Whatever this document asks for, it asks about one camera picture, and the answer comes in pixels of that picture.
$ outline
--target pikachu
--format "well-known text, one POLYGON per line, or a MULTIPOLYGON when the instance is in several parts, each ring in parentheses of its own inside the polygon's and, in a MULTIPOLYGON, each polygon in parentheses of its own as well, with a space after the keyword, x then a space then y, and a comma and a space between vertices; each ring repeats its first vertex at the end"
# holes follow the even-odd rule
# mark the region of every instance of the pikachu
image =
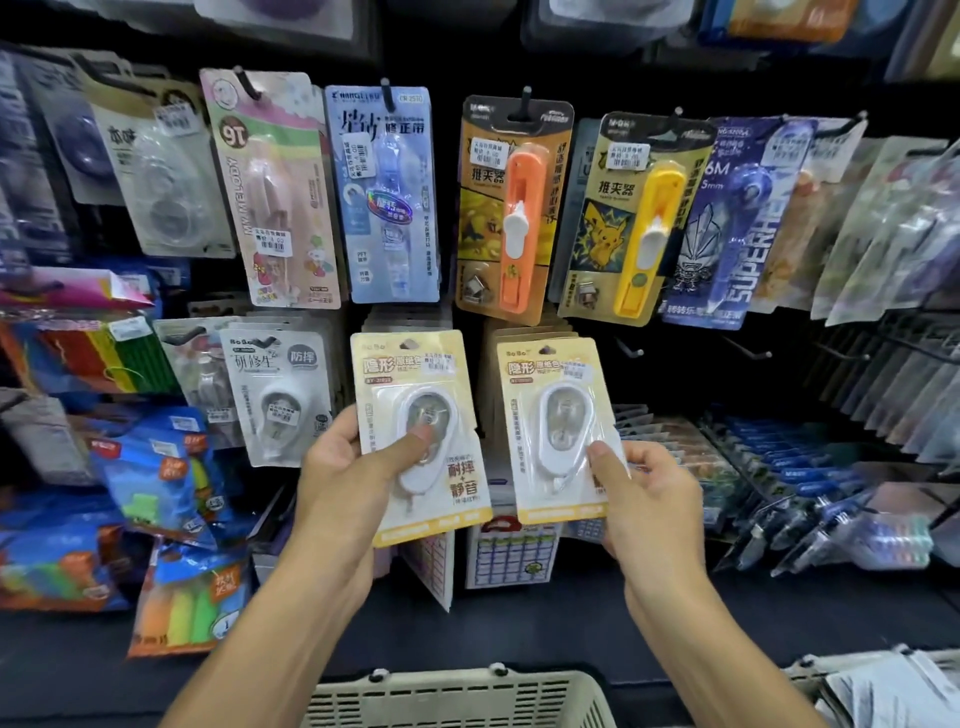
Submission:
POLYGON ((587 224, 591 243, 589 258, 597 270, 603 270, 610 263, 617 248, 623 245, 623 231, 627 228, 627 221, 624 219, 616 227, 609 225, 596 205, 587 203, 584 222, 587 224))

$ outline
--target person's left hand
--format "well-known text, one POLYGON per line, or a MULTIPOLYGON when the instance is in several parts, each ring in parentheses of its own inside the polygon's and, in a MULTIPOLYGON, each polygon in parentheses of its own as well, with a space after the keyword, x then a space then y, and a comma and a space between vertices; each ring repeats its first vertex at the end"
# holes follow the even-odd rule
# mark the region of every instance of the person's left hand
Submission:
POLYGON ((388 448, 361 455, 359 433, 351 405, 304 455, 290 539, 303 560, 325 564, 345 580, 354 609, 373 582, 373 536, 390 489, 423 457, 432 437, 429 425, 418 425, 388 448))

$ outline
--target purple correction tape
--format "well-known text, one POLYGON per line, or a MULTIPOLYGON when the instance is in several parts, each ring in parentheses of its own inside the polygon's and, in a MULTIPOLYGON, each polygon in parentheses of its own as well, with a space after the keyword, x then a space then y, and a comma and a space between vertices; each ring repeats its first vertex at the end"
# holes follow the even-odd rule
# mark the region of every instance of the purple correction tape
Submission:
POLYGON ((64 116, 55 131, 60 151, 71 166, 101 182, 113 180, 113 165, 91 116, 64 116))
POLYGON ((252 11, 276 20, 303 20, 317 14, 326 0, 241 0, 252 11))

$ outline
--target forearm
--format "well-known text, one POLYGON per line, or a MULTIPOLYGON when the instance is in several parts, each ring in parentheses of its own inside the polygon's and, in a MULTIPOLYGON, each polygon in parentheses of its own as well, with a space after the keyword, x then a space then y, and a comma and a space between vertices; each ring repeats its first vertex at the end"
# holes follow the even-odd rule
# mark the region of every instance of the forearm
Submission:
POLYGON ((642 602, 637 627, 700 728, 822 728, 823 720, 747 637, 704 576, 642 602))
POLYGON ((288 551, 180 692, 161 728, 300 725, 354 607, 338 568, 288 551))

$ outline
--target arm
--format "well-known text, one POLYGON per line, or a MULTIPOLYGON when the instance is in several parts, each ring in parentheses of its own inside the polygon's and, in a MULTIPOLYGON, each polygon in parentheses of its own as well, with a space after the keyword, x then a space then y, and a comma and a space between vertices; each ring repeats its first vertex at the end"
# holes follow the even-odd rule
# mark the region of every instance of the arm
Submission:
POLYGON ((603 443, 589 448, 610 500, 608 548, 623 570, 631 617, 697 725, 826 728, 710 584, 700 484, 663 446, 624 446, 648 473, 628 473, 603 443))
POLYGON ((327 660, 372 584, 373 536, 398 473, 429 428, 357 457, 350 407, 303 461, 294 532, 224 642, 177 696, 161 728, 296 728, 327 660))

